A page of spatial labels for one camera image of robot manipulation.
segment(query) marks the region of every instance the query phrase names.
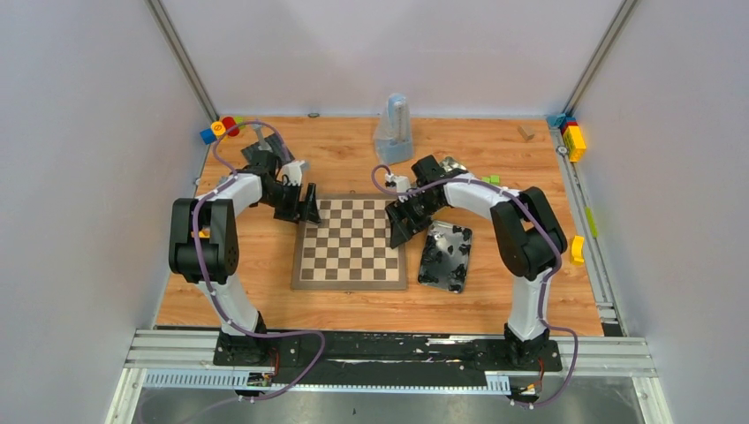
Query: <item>blue lego brick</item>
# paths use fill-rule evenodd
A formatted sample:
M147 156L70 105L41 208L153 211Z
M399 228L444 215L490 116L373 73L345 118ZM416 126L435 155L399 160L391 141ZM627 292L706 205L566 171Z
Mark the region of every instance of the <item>blue lego brick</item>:
M207 128L200 132L200 137L203 139L203 142L206 144L210 144L214 141L216 141L216 135L213 134L213 130L210 128Z
M560 113L559 115L549 115L546 117L546 124L549 128L559 128L559 126L564 123L566 117L567 116L564 115L564 113Z

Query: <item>green sticky note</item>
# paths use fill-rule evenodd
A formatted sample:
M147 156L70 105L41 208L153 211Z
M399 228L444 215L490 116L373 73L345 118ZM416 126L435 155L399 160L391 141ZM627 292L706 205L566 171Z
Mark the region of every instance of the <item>green sticky note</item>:
M586 207L587 224L590 226L590 232L593 237L598 237L598 229L595 228L595 221L593 220L593 211L589 207Z

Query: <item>wooden tabletop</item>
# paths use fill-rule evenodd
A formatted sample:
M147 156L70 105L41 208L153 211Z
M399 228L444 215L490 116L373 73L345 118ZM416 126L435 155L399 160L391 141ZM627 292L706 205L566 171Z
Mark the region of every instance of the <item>wooden tabletop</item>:
M377 164L372 134L375 118L268 117L298 159L311 163L306 182L318 193L376 193L370 171ZM524 141L518 126L535 131ZM453 156L477 177L498 174L503 186L544 191L568 239L575 235L564 182L549 131L542 120L414 119L416 156L392 167L413 177L411 164L426 155L442 160ZM218 148L236 167L246 163L239 150L256 141L242 130ZM214 188L226 169L210 156L198 193ZM406 291L293 291L291 268L296 226L273 219L273 210L260 205L237 220L238 273L250 301L269 328L358 329L380 331L501 333L510 314L512 275L504 267L490 221L461 209L445 209L435 219L473 229L473 250L465 290L461 294L421 286L416 282L424 233L406 247ZM581 335L602 334L585 267L569 263L552 279L549 321L571 327ZM159 324L218 325L208 300L181 276L172 275L158 315Z

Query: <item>white wall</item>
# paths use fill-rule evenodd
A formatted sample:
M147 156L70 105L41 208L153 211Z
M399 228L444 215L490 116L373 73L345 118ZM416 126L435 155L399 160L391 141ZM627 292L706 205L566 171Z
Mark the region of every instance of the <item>white wall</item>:
M2 9L0 421L102 422L207 120L142 1Z
M621 0L164 0L222 113L557 113Z
M676 423L746 422L749 3L640 2L578 119L620 307Z

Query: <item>chessboard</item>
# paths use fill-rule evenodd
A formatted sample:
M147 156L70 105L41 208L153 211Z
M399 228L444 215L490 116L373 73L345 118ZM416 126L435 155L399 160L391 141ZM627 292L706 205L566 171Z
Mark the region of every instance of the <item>chessboard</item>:
M291 288L405 290L405 246L388 247L391 201L380 194L318 194L322 223L299 223Z

